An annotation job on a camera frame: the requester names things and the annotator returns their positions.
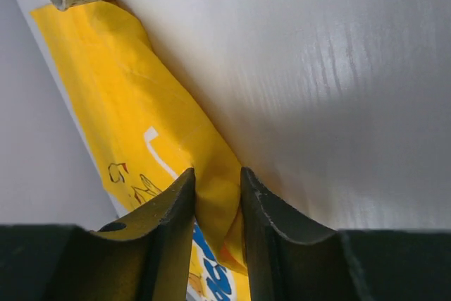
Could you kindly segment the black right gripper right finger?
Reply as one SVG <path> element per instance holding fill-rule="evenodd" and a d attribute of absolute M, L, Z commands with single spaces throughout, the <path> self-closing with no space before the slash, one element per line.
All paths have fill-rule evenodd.
<path fill-rule="evenodd" d="M 240 172 L 253 300 L 449 300 L 450 232 L 333 230 Z"/>

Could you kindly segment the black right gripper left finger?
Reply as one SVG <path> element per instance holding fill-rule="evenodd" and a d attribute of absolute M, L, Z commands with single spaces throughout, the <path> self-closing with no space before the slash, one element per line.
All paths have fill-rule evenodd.
<path fill-rule="evenodd" d="M 195 176 L 97 231 L 76 225 L 1 227 L 2 300 L 184 300 Z"/>

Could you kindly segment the yellow Pikachu cloth placemat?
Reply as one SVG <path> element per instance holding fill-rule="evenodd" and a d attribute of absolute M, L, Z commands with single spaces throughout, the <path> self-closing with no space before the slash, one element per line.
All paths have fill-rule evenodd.
<path fill-rule="evenodd" d="M 154 53 L 141 22 L 106 1 L 67 11 L 47 5 L 31 15 L 104 189 L 132 211 L 193 168 L 190 290 L 196 300 L 248 300 L 240 162 Z"/>

